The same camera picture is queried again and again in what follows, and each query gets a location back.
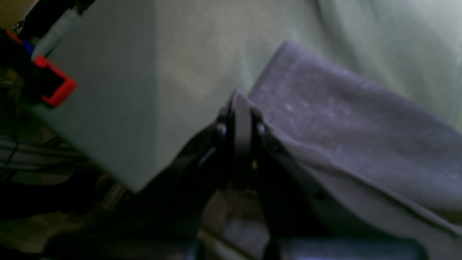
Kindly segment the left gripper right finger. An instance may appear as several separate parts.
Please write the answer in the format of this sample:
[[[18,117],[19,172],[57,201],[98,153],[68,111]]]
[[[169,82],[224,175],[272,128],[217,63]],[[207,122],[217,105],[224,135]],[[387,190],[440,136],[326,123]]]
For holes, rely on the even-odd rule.
[[[389,235],[304,173],[242,92],[235,93],[235,187],[258,194],[270,241],[265,260],[425,260],[415,240]]]

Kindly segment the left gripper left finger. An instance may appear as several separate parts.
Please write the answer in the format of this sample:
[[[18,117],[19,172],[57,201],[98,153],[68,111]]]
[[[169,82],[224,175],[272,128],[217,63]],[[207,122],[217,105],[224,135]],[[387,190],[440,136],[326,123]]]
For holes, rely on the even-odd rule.
[[[226,142],[228,112],[197,133],[159,175],[110,214],[47,244],[51,260],[199,260],[201,215],[223,175],[218,159]]]

